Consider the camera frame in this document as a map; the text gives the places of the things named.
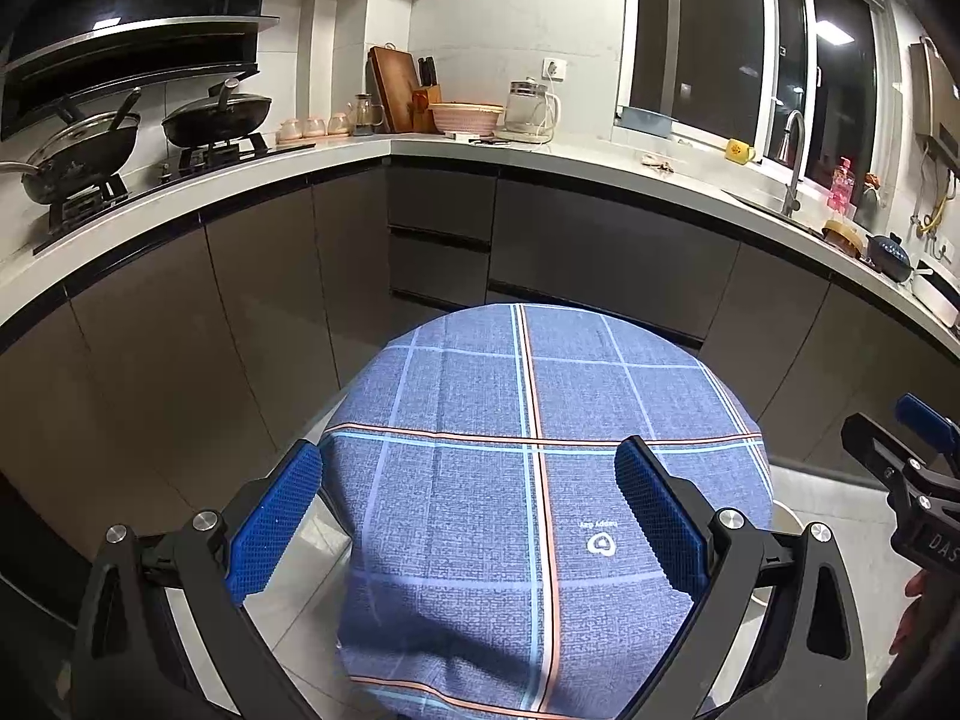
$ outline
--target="dark window glass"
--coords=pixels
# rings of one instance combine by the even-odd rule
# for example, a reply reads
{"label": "dark window glass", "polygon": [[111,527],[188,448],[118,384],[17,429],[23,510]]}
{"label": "dark window glass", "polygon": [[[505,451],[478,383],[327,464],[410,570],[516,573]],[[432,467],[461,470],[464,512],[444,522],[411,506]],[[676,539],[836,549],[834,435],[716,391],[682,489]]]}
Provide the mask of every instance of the dark window glass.
{"label": "dark window glass", "polygon": [[[776,78],[774,121],[767,156],[776,159],[784,139],[784,127],[790,111],[803,113],[806,100],[806,9],[803,0],[776,0],[779,9],[779,69]],[[781,164],[793,167],[798,138],[790,143],[789,160]]]}
{"label": "dark window glass", "polygon": [[[634,83],[630,90],[630,105],[648,111],[665,113],[664,73],[667,73],[669,49],[670,0],[638,0],[637,49],[634,59]],[[676,43],[672,52],[676,54]]]}
{"label": "dark window glass", "polygon": [[753,143],[763,74],[763,0],[680,0],[673,117]]}
{"label": "dark window glass", "polygon": [[853,163],[856,203],[870,170],[877,119],[877,57],[870,6],[862,0],[813,0],[819,85],[808,178],[829,188],[841,157]]}

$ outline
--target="gas stove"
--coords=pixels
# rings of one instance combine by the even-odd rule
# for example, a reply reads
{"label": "gas stove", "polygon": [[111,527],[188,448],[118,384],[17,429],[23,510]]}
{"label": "gas stove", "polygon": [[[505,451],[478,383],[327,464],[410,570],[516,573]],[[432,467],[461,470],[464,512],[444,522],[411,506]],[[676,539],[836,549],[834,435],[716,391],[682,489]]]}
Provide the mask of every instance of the gas stove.
{"label": "gas stove", "polygon": [[[200,148],[184,148],[176,165],[173,162],[166,166],[160,177],[160,184],[150,187],[138,194],[130,194],[119,175],[111,176],[106,183],[83,190],[75,196],[69,197],[63,203],[50,206],[49,232],[42,242],[34,249],[34,254],[40,254],[45,248],[54,244],[65,235],[90,224],[93,220],[103,217],[123,205],[141,200],[157,191],[176,184],[184,183],[202,175],[209,175],[216,170],[235,165],[246,165],[264,157],[280,153],[275,149],[267,148],[263,136],[258,132],[248,135],[242,140],[248,141],[251,148],[242,148],[239,141],[227,143],[210,143]],[[282,149],[283,153],[302,151],[304,148],[314,148],[313,143],[304,146]]]}

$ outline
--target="round stool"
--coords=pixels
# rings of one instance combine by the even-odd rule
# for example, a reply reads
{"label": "round stool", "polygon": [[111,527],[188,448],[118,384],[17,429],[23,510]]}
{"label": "round stool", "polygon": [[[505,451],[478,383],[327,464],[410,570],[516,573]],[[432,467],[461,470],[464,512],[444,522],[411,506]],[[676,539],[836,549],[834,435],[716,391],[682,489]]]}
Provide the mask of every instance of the round stool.
{"label": "round stool", "polygon": [[616,486],[631,435],[715,509],[770,526],[760,428],[652,333],[500,304],[387,346],[320,442],[353,537],[352,680],[409,717],[616,716],[691,607]]}

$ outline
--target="pink bottle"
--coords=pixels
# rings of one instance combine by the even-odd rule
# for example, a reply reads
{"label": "pink bottle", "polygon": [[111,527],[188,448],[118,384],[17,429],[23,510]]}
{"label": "pink bottle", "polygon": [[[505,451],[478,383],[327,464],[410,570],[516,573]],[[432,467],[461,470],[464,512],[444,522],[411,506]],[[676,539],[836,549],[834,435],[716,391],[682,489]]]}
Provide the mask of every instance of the pink bottle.
{"label": "pink bottle", "polygon": [[837,213],[846,214],[852,196],[853,173],[850,170],[850,161],[846,157],[840,157],[840,164],[833,171],[833,184],[827,205]]}

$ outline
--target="blue gripper pad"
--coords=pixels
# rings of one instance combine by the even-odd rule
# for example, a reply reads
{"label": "blue gripper pad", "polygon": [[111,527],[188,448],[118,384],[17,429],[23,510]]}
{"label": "blue gripper pad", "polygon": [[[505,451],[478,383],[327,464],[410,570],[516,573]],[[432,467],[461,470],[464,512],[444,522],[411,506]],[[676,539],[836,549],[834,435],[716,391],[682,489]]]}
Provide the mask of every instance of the blue gripper pad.
{"label": "blue gripper pad", "polygon": [[709,585],[707,544],[632,440],[622,442],[613,459],[616,485],[650,542],[670,586],[694,603]]}
{"label": "blue gripper pad", "polygon": [[917,396],[906,394],[896,401],[896,421],[910,428],[948,460],[957,457],[957,433],[953,424],[923,403]]}
{"label": "blue gripper pad", "polygon": [[322,476],[320,451],[312,443],[304,442],[237,531],[230,543],[226,578],[234,604],[241,605],[248,595],[267,586],[317,494]]}

